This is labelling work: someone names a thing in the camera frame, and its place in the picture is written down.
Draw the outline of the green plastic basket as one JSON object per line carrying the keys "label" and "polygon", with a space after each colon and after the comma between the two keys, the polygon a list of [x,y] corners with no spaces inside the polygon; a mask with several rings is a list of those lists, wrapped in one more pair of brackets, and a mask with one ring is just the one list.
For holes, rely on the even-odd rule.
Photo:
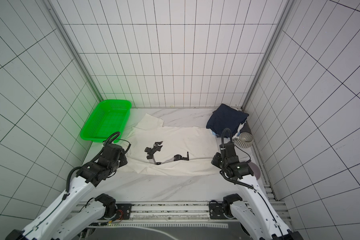
{"label": "green plastic basket", "polygon": [[132,103],[127,100],[100,102],[83,126],[81,139],[100,143],[115,132],[123,133],[131,107]]}

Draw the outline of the white t shirt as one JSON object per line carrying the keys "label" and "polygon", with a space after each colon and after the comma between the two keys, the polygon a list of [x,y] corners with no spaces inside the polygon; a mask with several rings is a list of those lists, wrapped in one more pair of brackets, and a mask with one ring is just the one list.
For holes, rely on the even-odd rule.
{"label": "white t shirt", "polygon": [[219,173],[211,161],[218,152],[212,131],[199,127],[165,127],[146,114],[127,136],[132,145],[121,172],[160,176],[203,176]]}

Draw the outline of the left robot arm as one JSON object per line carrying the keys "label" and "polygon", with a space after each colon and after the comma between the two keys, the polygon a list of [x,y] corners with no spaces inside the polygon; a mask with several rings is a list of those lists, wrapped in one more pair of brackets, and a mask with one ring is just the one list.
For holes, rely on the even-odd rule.
{"label": "left robot arm", "polygon": [[116,200],[100,194],[88,209],[67,219],[67,216],[99,183],[110,178],[128,161],[128,149],[113,143],[104,144],[100,152],[89,162],[73,168],[67,177],[66,189],[47,209],[23,230],[12,230],[8,240],[70,240],[96,220],[115,220],[122,216]]}

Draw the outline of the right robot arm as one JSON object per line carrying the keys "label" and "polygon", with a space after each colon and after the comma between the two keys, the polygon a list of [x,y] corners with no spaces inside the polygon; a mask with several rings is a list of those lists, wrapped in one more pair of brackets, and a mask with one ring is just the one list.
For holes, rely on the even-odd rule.
{"label": "right robot arm", "polygon": [[240,221],[253,240],[302,240],[299,232],[293,232],[275,211],[267,196],[259,187],[249,163],[241,162],[233,142],[220,145],[220,152],[212,164],[220,169],[224,180],[241,187],[243,197],[232,194],[223,198],[224,214]]}

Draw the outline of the folded light blue shirt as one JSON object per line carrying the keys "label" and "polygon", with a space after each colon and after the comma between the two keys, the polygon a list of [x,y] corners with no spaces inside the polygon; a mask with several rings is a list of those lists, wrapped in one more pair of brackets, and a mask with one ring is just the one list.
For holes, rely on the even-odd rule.
{"label": "folded light blue shirt", "polygon": [[234,135],[234,138],[237,138],[241,132],[243,131],[243,128],[246,126],[246,123],[242,123],[238,126],[237,132]]}

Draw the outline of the ribbed white cup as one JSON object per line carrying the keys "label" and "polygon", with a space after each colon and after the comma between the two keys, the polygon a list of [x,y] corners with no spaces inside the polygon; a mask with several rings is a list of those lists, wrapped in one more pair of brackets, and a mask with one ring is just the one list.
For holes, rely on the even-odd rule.
{"label": "ribbed white cup", "polygon": [[233,138],[234,143],[243,149],[249,149],[253,145],[254,137],[247,132],[240,133]]}

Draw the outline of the grey round dish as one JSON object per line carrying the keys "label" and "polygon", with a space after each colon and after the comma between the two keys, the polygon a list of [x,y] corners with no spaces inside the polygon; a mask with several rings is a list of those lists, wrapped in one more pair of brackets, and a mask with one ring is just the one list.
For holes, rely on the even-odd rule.
{"label": "grey round dish", "polygon": [[253,162],[248,163],[248,165],[250,166],[250,168],[254,172],[254,176],[256,177],[256,179],[259,180],[261,178],[261,175],[262,175],[261,169]]}

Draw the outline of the folded navy t shirt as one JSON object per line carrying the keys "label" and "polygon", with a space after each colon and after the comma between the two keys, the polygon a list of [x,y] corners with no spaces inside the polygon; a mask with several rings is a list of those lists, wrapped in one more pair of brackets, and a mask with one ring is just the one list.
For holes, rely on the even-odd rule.
{"label": "folded navy t shirt", "polygon": [[217,136],[222,136],[223,130],[230,129],[232,135],[238,132],[239,126],[243,125],[249,114],[235,110],[225,104],[221,104],[207,122],[206,128],[212,130]]}

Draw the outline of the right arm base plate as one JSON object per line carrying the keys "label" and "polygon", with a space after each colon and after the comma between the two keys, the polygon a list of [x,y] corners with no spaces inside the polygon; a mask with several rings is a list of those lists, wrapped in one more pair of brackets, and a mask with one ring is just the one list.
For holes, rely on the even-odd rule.
{"label": "right arm base plate", "polygon": [[209,216],[211,220],[237,220],[234,217],[231,208],[234,204],[242,204],[243,207],[249,207],[249,205],[243,201],[235,202],[217,202],[212,200],[208,202]]}

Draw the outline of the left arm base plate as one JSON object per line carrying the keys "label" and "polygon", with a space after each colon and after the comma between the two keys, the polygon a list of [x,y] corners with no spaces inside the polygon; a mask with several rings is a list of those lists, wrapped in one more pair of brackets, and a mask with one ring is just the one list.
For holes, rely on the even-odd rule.
{"label": "left arm base plate", "polygon": [[129,220],[132,206],[132,204],[115,204],[113,206],[105,206],[105,214],[100,218],[100,221]]}

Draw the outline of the aluminium mounting rail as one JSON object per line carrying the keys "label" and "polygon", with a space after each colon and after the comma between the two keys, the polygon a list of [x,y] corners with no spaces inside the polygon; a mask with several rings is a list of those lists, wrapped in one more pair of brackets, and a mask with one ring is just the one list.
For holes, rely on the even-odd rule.
{"label": "aluminium mounting rail", "polygon": [[[84,205],[88,209],[93,202]],[[222,225],[211,220],[208,203],[138,203],[132,204],[129,220],[100,221],[96,220],[87,228],[99,227],[182,227],[195,224],[197,227],[220,228]],[[281,203],[271,203],[273,207],[280,207]]]}

